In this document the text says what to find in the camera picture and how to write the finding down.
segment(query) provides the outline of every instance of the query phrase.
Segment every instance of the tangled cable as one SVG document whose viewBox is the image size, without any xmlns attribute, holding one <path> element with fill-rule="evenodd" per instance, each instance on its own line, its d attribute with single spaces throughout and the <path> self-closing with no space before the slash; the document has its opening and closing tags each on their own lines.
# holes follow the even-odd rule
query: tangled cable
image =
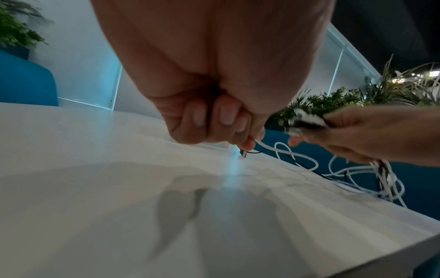
<svg viewBox="0 0 440 278">
<path fill-rule="evenodd" d="M 295 164 L 298 167 L 300 167 L 306 171 L 313 172 L 319 167 L 319 163 L 315 159 L 313 159 L 307 155 L 300 154 L 300 153 L 293 153 L 292 150 L 290 149 L 290 147 L 282 142 L 275 143 L 274 147 L 268 146 L 261 141 L 256 141 L 256 142 L 260 146 L 262 146 L 268 150 L 274 151 L 276 154 L 276 157 L 279 160 L 281 160 L 281 158 L 278 153 L 285 153 L 285 154 L 291 155 Z M 289 151 L 277 149 L 276 146 L 278 146 L 278 145 L 285 146 Z M 301 158 L 308 159 L 311 162 L 313 162 L 315 165 L 312 168 L 307 169 L 307 168 L 303 167 L 302 165 L 298 164 L 296 162 L 295 157 L 301 157 Z M 329 161 L 328 168 L 329 168 L 330 174 L 322 174 L 321 175 L 323 177 L 329 178 L 329 180 L 334 185 L 338 186 L 339 188 L 342 188 L 343 190 L 346 190 L 346 191 L 349 191 L 352 193 L 366 193 L 366 194 L 370 194 L 373 196 L 380 196 L 380 197 L 382 197 L 388 201 L 391 201 L 391 202 L 394 200 L 399 200 L 399 202 L 402 204 L 402 206 L 407 208 L 405 202 L 402 200 L 402 195 L 405 193 L 405 186 L 393 173 L 391 165 L 388 161 L 386 161 L 386 160 L 383 161 L 383 163 L 385 164 L 385 166 L 387 168 L 388 174 L 386 174 L 385 171 L 380 173 L 380 171 L 379 171 L 380 167 L 377 162 L 370 163 L 369 166 L 353 166 L 353 167 L 347 167 L 347 168 L 341 169 L 339 171 L 333 172 L 333 170 L 331 169 L 331 165 L 333 164 L 335 159 L 336 159 L 336 156 L 333 156 Z M 343 177 L 344 176 L 343 173 L 345 173 L 347 175 L 347 177 L 349 178 L 351 183 L 330 178 L 330 177 Z M 373 191 L 373 190 L 369 190 L 369 189 L 366 189 L 366 188 L 359 186 L 354 181 L 354 179 L 352 177 L 355 174 L 375 174 L 376 177 L 379 179 L 379 184 L 380 184 L 381 190 L 380 191 Z"/>
</svg>

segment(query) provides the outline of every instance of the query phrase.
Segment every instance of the tabletop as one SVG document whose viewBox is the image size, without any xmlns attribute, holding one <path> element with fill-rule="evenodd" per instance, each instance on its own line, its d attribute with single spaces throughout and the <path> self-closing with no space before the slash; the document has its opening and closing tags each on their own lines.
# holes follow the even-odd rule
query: tabletop
<svg viewBox="0 0 440 278">
<path fill-rule="evenodd" d="M 0 134 L 0 277 L 326 277 L 440 234 L 136 114 L 0 104 Z"/>
</svg>

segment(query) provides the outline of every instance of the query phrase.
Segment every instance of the dark planter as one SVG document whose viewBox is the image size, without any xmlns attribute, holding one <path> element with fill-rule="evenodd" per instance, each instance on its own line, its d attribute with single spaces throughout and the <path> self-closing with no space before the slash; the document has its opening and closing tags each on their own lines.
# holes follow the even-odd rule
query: dark planter
<svg viewBox="0 0 440 278">
<path fill-rule="evenodd" d="M 19 57 L 19 58 L 22 58 L 25 60 L 29 59 L 30 50 L 24 46 L 21 46 L 21 45 L 15 45 L 15 46 L 7 45 L 5 47 L 0 45 L 0 50 L 3 50 L 6 53 L 9 53 L 11 55 L 14 55 L 16 57 Z"/>
<path fill-rule="evenodd" d="M 272 131 L 284 131 L 283 126 L 280 126 L 278 125 L 278 123 L 274 123 L 274 122 L 266 122 L 264 128 Z"/>
</svg>

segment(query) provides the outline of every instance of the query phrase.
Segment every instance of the dark ceiling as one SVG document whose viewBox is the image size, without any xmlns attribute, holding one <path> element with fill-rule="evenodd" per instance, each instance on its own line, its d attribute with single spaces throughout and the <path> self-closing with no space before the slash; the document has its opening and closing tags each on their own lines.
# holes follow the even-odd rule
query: dark ceiling
<svg viewBox="0 0 440 278">
<path fill-rule="evenodd" d="M 440 62 L 440 0 L 338 0 L 332 23 L 379 72 Z"/>
</svg>

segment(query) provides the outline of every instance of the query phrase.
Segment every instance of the cord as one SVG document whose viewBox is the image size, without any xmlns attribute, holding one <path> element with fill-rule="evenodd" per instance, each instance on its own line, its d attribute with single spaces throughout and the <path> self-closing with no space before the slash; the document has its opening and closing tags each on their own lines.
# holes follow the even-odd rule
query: cord
<svg viewBox="0 0 440 278">
<path fill-rule="evenodd" d="M 283 153 L 283 154 L 287 154 L 290 155 L 291 158 L 293 159 L 294 163 L 302 168 L 305 171 L 310 171 L 313 172 L 315 174 L 318 174 L 317 172 L 315 172 L 315 170 L 319 167 L 319 163 L 306 155 L 300 154 L 300 153 L 294 153 L 292 152 L 292 150 L 290 149 L 290 147 L 282 142 L 277 142 L 275 143 L 274 147 L 268 146 L 266 144 L 264 144 L 261 141 L 256 141 L 260 146 L 274 151 L 277 158 L 279 160 L 281 160 L 280 156 L 278 153 Z M 276 148 L 278 145 L 283 145 L 285 146 L 288 151 L 285 150 L 280 150 L 278 148 Z M 301 157 L 301 158 L 305 158 L 310 160 L 311 162 L 313 162 L 315 165 L 310 168 L 307 169 L 305 168 L 303 165 L 301 165 L 300 163 L 298 163 L 298 161 L 296 161 L 295 156 L 297 157 Z M 373 196 L 382 196 L 384 199 L 388 200 L 388 201 L 394 201 L 394 200 L 399 200 L 399 202 L 402 204 L 403 207 L 407 208 L 405 202 L 402 200 L 402 195 L 405 193 L 405 186 L 403 185 L 403 183 L 396 177 L 396 175 L 394 174 L 391 165 L 388 161 L 384 160 L 382 161 L 383 164 L 385 165 L 385 167 L 388 170 L 388 175 L 386 175 L 386 171 L 382 171 L 382 173 L 379 172 L 379 164 L 378 163 L 370 163 L 370 166 L 353 166 L 353 167 L 346 167 L 343 168 L 339 171 L 333 172 L 331 165 L 333 164 L 334 160 L 336 159 L 336 156 L 333 156 L 328 164 L 328 169 L 330 171 L 330 174 L 318 174 L 319 176 L 330 180 L 334 185 L 338 186 L 339 188 L 342 188 L 346 191 L 352 192 L 352 193 L 359 193 L 359 191 L 361 193 L 366 193 L 366 194 L 370 194 Z M 334 176 L 334 177 L 344 177 L 344 175 L 342 173 L 346 173 L 348 179 L 351 181 L 351 183 L 348 182 L 344 182 L 344 181 L 340 181 L 340 180 L 335 180 L 335 179 L 331 179 L 330 177 Z M 361 186 L 359 186 L 353 179 L 352 175 L 355 174 L 375 174 L 377 176 L 377 178 L 380 181 L 381 184 L 381 190 L 380 191 L 373 191 L 373 190 L 369 190 L 366 188 L 363 188 Z M 356 191 L 350 190 L 349 188 L 347 188 L 346 186 L 341 186 L 341 185 L 347 185 L 350 186 L 354 189 L 356 189 Z"/>
</svg>

